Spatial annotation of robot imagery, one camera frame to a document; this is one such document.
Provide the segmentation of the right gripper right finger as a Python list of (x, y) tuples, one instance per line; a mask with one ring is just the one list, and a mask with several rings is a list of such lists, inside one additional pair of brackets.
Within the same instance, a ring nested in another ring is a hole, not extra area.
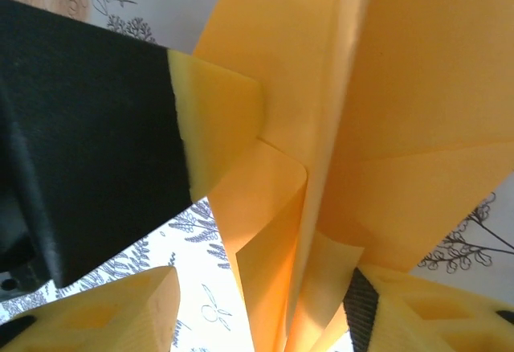
[(354, 352), (514, 352), (514, 306), (372, 265), (343, 299)]

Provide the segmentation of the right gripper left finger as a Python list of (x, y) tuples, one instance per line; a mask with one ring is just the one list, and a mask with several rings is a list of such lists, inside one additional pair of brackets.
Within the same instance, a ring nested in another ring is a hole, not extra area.
[(0, 352), (170, 352), (180, 288), (162, 266), (39, 306), (0, 325)]

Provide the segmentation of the orange paper sheet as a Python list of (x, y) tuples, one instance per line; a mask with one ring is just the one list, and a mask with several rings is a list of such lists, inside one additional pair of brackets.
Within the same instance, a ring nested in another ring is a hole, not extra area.
[(218, 0), (194, 53), (266, 92), (208, 197), (255, 352), (326, 352), (362, 265), (489, 261), (455, 227), (514, 172), (514, 0)]

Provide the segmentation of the floral patterned table cover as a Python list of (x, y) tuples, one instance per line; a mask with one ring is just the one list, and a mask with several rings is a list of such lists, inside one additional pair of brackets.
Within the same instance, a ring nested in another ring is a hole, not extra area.
[[(61, 15), (77, 22), (130, 36), (172, 51), (194, 53), (218, 0), (13, 0)], [(255, 142), (248, 146), (219, 183), (259, 143), (266, 120), (266, 92), (263, 93), (263, 123)], [(64, 288), (48, 281), (35, 292), (0, 301), (0, 325), (21, 313), (66, 297), (123, 279), (148, 269), (170, 266), (177, 270), (180, 303), (173, 338), (182, 325), (192, 334), (197, 317), (210, 322), (210, 331), (221, 338), (218, 352), (255, 352), (243, 297), (230, 266), (209, 194), (170, 220), (106, 260), (75, 283)], [(490, 272), (492, 249), (480, 237), (493, 232), (496, 218), (491, 205), (503, 195), (514, 198), (514, 172), (507, 176), (456, 227), (462, 244), (483, 249), (489, 261), (467, 268), (420, 261), (410, 275), (514, 305), (514, 218), (493, 233), (503, 244), (510, 260), (498, 272)]]

